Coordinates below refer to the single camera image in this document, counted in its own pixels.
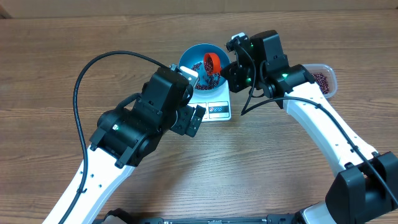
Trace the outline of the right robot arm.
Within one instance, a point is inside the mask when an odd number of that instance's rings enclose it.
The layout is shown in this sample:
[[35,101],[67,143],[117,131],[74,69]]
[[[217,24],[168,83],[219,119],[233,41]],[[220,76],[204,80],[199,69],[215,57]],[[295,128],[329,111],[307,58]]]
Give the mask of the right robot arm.
[[329,104],[312,74],[290,66],[278,33],[240,33],[226,44],[236,61],[221,71],[229,89],[261,91],[262,105],[277,103],[318,146],[335,177],[324,201],[297,213],[279,215],[287,223],[366,223],[397,209],[397,157],[362,140]]

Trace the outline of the red scoop with blue handle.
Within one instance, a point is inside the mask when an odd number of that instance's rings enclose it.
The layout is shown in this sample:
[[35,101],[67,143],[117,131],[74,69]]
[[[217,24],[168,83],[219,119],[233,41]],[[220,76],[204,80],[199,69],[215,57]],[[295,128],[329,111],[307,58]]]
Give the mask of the red scoop with blue handle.
[[203,58],[203,64],[208,75],[220,73],[222,70],[220,58],[215,53],[206,53]]

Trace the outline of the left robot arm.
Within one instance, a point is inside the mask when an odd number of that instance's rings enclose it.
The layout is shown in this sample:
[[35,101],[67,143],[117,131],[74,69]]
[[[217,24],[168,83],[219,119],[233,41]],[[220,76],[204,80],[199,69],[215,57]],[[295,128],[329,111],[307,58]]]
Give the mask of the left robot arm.
[[112,193],[152,153],[167,131],[194,137],[206,109],[189,106],[198,73],[159,68],[128,110],[129,100],[103,113],[90,137],[87,160],[45,223],[92,223]]

